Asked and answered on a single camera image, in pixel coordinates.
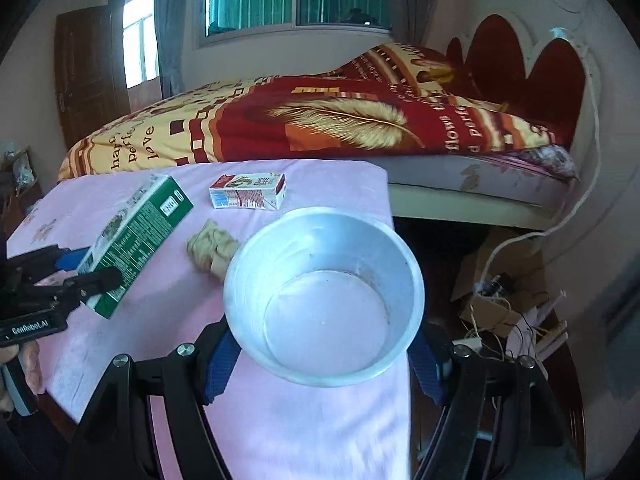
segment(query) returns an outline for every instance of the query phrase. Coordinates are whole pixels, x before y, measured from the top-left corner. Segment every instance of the cardboard box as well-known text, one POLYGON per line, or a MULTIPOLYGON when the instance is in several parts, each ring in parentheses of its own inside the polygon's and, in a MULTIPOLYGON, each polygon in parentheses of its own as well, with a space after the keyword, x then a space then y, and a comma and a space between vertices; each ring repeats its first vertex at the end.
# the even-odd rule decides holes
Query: cardboard box
POLYGON ((283 173, 245 173, 223 175, 209 188, 215 209, 246 207, 280 209, 287 192, 283 173))
MULTIPOLYGON (((482 246, 462 260, 451 300, 471 294, 493 250, 503 241, 516 236, 518 234, 509 229, 492 228, 482 246)), ((473 308, 478 328, 490 330, 500 337, 507 337, 513 328, 512 325, 520 320, 520 314, 548 301, 542 252, 536 250, 531 240, 506 246, 492 261, 486 279, 490 281, 502 273, 507 273, 514 280, 514 293, 506 297, 511 304, 512 312, 506 306, 479 297, 474 299, 473 308)), ((471 299, 470 297, 460 314, 461 319, 469 323, 471 299)))
POLYGON ((175 180, 153 175, 118 211, 78 265, 78 273, 117 267, 122 285, 86 304, 109 318, 142 268, 180 220, 193 208, 175 180))

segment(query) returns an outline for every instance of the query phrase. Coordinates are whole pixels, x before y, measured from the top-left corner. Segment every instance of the green box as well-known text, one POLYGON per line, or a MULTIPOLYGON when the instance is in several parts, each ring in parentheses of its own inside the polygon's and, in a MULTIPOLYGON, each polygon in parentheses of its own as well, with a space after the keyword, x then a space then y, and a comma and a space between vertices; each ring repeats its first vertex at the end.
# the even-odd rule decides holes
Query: green box
POLYGON ((170 176, 153 175, 118 211, 78 265, 78 274, 118 267, 122 285, 86 304, 110 318, 142 268, 193 204, 170 176))

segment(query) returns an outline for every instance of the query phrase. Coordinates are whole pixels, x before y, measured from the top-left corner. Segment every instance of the metal bowl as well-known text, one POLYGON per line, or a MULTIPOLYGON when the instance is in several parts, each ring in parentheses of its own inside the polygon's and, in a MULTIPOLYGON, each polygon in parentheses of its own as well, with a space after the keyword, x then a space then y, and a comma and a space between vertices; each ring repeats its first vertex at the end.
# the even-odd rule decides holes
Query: metal bowl
POLYGON ((308 386, 373 378, 420 326, 424 282, 402 239, 375 218, 315 207, 283 215, 236 253, 225 313, 241 348, 308 386))

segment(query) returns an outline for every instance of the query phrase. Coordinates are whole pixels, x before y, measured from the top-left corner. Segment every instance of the bed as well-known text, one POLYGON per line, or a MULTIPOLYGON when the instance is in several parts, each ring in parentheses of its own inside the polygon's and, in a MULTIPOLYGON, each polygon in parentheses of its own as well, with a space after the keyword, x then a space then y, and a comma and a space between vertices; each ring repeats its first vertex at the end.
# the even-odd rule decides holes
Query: bed
POLYGON ((502 12, 471 39, 452 38, 446 54, 388 44, 332 72, 212 83, 165 100, 81 140, 60 178, 238 160, 368 160, 388 173, 395 216, 541 230, 563 209, 593 137, 587 73, 597 94, 585 46, 562 28, 533 45, 502 12), (568 159, 562 146, 571 160, 559 161, 568 159), (572 164, 574 174, 565 171, 572 164))

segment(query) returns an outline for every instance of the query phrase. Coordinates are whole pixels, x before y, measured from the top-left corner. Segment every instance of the table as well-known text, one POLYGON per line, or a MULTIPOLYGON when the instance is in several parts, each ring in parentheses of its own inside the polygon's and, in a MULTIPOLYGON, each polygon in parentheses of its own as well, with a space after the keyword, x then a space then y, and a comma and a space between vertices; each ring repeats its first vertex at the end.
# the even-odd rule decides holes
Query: table
MULTIPOLYGON (((188 237, 213 218, 243 241, 287 211, 331 206, 392 224, 386 173, 366 162, 268 160, 195 164, 163 170, 193 210, 149 260, 110 320, 81 305, 66 332, 40 341, 47 391, 76 421, 111 359, 167 355, 196 339, 223 315, 222 286, 198 272, 188 237), (284 172, 280 211, 215 210, 207 188, 222 174, 284 172)), ((90 245, 147 171, 92 175, 56 186, 8 242, 9 256, 49 244, 90 245)), ((162 399, 152 399, 156 441, 166 480, 181 478, 162 399)), ((407 359, 366 383, 324 389, 292 384, 244 352, 222 396, 206 408, 213 434, 235 480, 397 480, 408 478, 410 394, 407 359)))

